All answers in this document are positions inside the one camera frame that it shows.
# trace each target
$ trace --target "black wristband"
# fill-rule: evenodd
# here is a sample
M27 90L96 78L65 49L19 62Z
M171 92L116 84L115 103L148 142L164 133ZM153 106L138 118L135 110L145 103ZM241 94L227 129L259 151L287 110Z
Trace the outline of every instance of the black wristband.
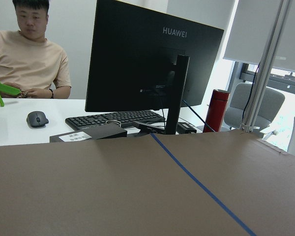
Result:
M51 88L49 90L51 91L51 98L54 98L54 92L53 92L53 90Z

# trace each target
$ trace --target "beige t-shirt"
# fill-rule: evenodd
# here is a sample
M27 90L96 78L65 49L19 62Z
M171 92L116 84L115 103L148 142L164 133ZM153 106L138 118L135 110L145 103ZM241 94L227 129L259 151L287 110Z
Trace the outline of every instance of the beige t-shirt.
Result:
M0 31L0 82L22 90L71 86L68 56L58 44L33 42L18 31Z

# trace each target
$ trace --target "red cylinder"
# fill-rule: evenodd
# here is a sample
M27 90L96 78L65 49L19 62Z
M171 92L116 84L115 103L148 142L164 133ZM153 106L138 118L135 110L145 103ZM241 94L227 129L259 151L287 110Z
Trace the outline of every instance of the red cylinder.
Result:
M206 115L206 123L216 132L220 131L228 98L230 93L224 90L214 89L210 105ZM206 125L203 132L212 132Z

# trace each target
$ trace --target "computer mouse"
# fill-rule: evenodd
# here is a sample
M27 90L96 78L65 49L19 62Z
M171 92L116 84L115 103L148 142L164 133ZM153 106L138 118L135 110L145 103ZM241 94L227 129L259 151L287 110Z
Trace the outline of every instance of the computer mouse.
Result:
M40 111L31 112L28 114L26 119L30 127L39 128L48 124L49 121L47 120L45 113Z

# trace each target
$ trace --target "monitor stand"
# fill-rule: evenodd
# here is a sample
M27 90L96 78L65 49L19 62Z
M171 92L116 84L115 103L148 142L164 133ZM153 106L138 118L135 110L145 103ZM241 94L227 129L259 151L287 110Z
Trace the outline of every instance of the monitor stand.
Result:
M175 72L173 89L171 94L171 103L168 107L167 121L165 130L158 126L153 126L149 124L140 123L137 128L141 131L136 135L142 136L148 133L159 133L159 134L176 134L177 123L180 113L180 105L182 101L182 95L185 87L189 56L177 55L176 65L173 66L173 71Z

